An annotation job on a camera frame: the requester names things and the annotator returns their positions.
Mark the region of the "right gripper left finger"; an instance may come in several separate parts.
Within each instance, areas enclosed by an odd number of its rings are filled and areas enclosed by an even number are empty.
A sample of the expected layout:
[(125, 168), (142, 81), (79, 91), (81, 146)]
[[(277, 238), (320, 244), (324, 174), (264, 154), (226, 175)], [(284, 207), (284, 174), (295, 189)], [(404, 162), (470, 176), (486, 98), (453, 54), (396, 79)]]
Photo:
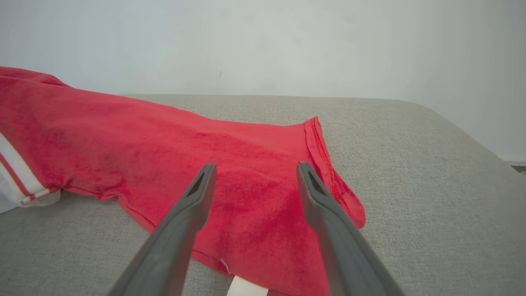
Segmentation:
[(120, 276), (110, 296), (180, 296), (196, 234), (208, 221), (217, 178), (206, 164)]

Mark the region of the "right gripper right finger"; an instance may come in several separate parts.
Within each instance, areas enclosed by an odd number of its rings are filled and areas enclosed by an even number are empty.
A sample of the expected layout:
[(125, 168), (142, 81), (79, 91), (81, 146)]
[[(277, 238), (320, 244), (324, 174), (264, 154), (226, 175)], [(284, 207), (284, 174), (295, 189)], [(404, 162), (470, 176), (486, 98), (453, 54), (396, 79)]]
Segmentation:
[(297, 164), (297, 180), (305, 219), (318, 237), (330, 294), (404, 295), (310, 164)]

